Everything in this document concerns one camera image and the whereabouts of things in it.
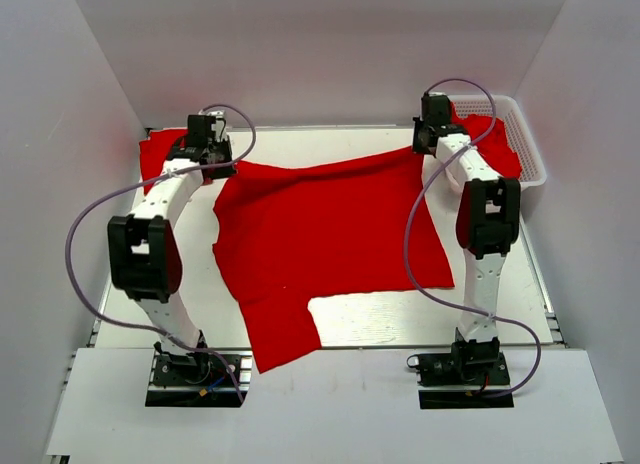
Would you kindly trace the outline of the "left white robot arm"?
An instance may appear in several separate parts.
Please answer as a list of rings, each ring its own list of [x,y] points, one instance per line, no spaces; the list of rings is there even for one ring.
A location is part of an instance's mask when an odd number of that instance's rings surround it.
[[[199,383],[211,371],[201,332],[179,295],[183,264],[173,232],[192,195],[206,181],[235,173],[223,111],[190,115],[185,133],[173,141],[160,179],[126,216],[107,225],[112,283],[138,304],[151,324],[166,332],[160,349],[180,355],[177,371]]]

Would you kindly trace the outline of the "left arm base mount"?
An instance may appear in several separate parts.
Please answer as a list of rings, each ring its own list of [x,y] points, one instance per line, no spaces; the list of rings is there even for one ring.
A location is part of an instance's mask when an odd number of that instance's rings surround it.
[[[247,396],[253,356],[249,352],[223,353],[239,385]],[[156,354],[146,393],[148,408],[240,408],[231,373],[213,356],[205,356],[201,365],[178,365],[166,354]]]

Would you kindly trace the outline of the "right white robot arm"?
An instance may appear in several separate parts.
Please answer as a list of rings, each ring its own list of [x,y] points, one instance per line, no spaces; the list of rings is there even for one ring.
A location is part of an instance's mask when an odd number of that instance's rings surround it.
[[[414,119],[412,150],[433,156],[460,193],[455,225],[466,273],[456,338],[484,344],[498,339],[495,314],[502,268],[519,234],[521,187],[500,174],[472,144],[470,132],[454,122],[446,95],[426,92]]]

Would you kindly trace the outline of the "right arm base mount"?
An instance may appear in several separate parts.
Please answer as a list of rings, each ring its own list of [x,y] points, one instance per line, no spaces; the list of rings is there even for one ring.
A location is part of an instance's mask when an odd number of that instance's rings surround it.
[[[455,341],[443,353],[412,354],[422,410],[506,409],[514,406],[500,342]]]

